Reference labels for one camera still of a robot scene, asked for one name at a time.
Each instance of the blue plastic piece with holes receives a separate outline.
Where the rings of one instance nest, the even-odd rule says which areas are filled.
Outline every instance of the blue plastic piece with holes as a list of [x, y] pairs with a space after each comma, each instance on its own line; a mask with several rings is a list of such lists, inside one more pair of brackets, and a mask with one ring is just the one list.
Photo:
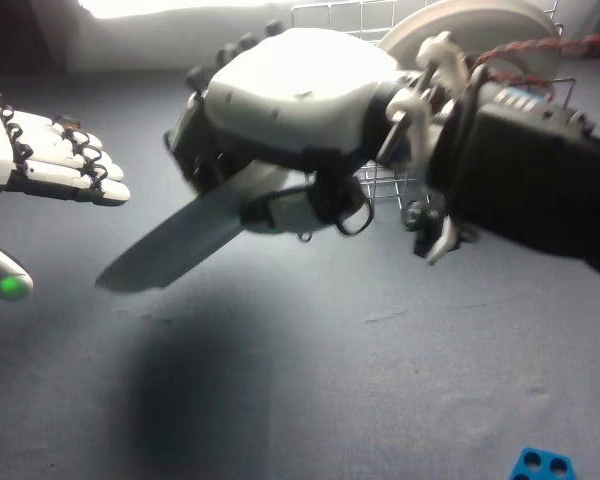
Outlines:
[[576, 480], [576, 474], [569, 457], [525, 448], [509, 480]]

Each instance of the bright light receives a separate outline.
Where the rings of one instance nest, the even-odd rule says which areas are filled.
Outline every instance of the bright light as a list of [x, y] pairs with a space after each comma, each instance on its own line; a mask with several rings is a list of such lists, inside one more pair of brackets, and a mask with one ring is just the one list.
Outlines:
[[289, 3], [289, 0], [78, 0], [96, 18], [117, 18], [131, 15], [199, 7], [255, 7], [269, 3]]

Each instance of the white plate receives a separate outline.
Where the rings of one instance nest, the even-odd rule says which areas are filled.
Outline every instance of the white plate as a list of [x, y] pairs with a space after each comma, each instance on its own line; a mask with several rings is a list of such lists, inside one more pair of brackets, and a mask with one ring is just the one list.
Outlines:
[[113, 262], [96, 285], [114, 292], [164, 288], [240, 232], [245, 202], [284, 184], [288, 170], [258, 161], [198, 197]]
[[[560, 36], [549, 16], [524, 0], [446, 0], [404, 19], [378, 46], [402, 68], [414, 69], [422, 42], [443, 31], [450, 31], [469, 55], [511, 42]], [[559, 54], [542, 50], [509, 54], [507, 59], [520, 73], [552, 79], [558, 70]]]

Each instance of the metal wire basket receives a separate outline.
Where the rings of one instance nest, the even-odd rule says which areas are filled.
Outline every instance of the metal wire basket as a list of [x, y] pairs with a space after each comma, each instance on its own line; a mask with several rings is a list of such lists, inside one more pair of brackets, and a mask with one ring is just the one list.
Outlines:
[[[421, 8], [437, 1], [439, 0], [424, 0]], [[560, 0], [547, 1], [552, 3], [545, 13], [553, 20]], [[420, 9], [417, 5], [414, 8], [414, 3], [414, 0], [344, 0], [297, 5], [291, 9], [291, 26], [328, 28], [377, 45], [397, 23]], [[562, 33], [563, 26], [556, 25]], [[373, 161], [362, 167], [357, 175], [372, 202], [396, 199], [402, 209], [402, 196], [410, 182], [409, 178], [395, 176]]]

